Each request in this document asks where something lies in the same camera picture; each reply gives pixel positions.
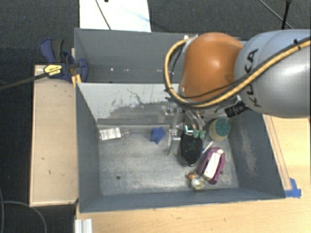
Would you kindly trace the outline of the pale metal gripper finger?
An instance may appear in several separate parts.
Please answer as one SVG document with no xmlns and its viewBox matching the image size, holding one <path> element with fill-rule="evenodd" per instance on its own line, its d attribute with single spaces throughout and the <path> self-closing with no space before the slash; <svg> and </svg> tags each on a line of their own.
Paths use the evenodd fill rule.
<svg viewBox="0 0 311 233">
<path fill-rule="evenodd" d="M 177 113 L 177 108 L 173 106 L 168 105 L 161 105 L 160 107 L 161 116 L 162 117 L 173 117 Z"/>
<path fill-rule="evenodd" d="M 178 129 L 170 129 L 168 133 L 168 145 L 166 155 L 177 155 L 181 141 L 181 133 Z"/>
</svg>

